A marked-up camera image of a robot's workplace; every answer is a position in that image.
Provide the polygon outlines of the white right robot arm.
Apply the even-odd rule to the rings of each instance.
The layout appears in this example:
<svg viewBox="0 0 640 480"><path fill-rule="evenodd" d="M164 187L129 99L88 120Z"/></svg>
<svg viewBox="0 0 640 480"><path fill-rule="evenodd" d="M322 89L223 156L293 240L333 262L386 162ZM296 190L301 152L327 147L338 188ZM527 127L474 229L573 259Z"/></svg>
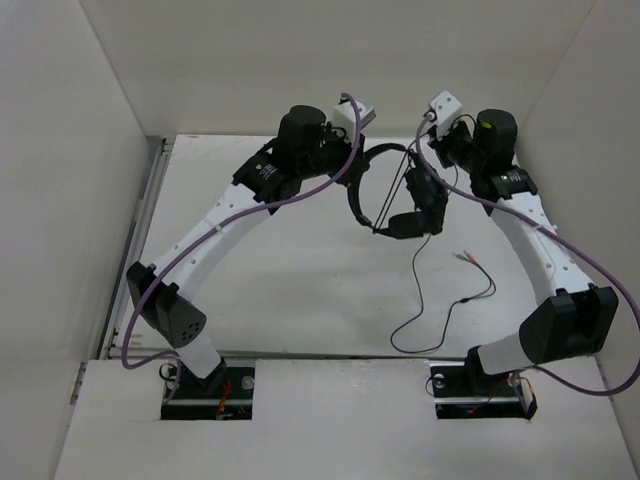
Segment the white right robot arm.
<svg viewBox="0 0 640 480"><path fill-rule="evenodd" d="M469 129L460 109L427 115L428 145L445 168L468 173L471 190L510 242L533 288L536 308L516 333L469 350L465 386L477 394L500 376L558 360L593 355L604 346L619 300L575 264L549 233L538 189L515 160L518 126L504 110L485 109Z"/></svg>

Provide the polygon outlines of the black headphones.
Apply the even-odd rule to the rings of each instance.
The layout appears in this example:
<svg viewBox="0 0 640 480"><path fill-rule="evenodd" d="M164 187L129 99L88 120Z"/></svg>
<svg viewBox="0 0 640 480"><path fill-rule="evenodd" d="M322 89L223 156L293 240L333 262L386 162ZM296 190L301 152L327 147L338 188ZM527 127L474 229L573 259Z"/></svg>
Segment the black headphones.
<svg viewBox="0 0 640 480"><path fill-rule="evenodd" d="M397 152L402 156L383 202L373 218L363 211L360 187L374 159ZM439 235L448 203L446 189L424 168L413 147L385 142L367 149L358 159L356 173L347 186L347 201L357 223L373 234L395 240Z"/></svg>

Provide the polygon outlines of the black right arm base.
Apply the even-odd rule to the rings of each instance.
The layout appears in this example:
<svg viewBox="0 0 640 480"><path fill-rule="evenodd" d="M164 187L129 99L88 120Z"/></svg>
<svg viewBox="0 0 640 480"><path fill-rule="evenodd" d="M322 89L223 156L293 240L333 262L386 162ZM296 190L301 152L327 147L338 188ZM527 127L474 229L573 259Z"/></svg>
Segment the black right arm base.
<svg viewBox="0 0 640 480"><path fill-rule="evenodd" d="M436 361L429 365L426 392L434 400L439 420L524 419L538 411L531 382L517 374L473 380L463 362Z"/></svg>

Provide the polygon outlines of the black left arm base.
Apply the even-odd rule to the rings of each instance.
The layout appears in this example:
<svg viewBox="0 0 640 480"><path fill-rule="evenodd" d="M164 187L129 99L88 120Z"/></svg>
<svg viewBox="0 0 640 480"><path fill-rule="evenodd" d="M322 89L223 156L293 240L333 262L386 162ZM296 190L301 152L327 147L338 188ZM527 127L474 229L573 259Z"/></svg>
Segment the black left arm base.
<svg viewBox="0 0 640 480"><path fill-rule="evenodd" d="M164 363L159 376L164 381L160 419L167 421L245 421L253 417L256 360L231 358L220 380L211 387L181 367Z"/></svg>

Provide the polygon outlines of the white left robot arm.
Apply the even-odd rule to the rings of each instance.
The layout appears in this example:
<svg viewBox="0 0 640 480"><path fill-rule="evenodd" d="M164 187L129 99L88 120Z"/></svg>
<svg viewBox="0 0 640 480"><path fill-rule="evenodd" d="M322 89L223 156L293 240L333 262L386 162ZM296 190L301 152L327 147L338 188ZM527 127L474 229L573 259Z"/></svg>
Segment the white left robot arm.
<svg viewBox="0 0 640 480"><path fill-rule="evenodd" d="M163 357L188 371L201 396L223 387L226 362L205 331L206 316L193 300L213 269L240 240L285 205L305 200L334 183L347 185L364 169L364 128L372 106L349 96L331 115L295 105L277 135L233 174L230 185L203 219L150 265L133 263L126 280L134 311L170 346ZM324 177L320 188L302 192L304 181Z"/></svg>

